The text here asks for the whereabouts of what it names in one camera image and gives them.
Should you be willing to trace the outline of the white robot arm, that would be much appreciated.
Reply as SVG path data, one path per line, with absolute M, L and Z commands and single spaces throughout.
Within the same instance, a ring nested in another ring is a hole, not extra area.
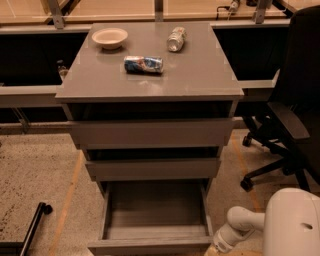
M 320 256 L 320 198 L 285 188 L 271 196 L 264 213 L 230 208 L 213 236 L 214 256 L 226 256 L 255 231 L 263 233 L 262 256 Z

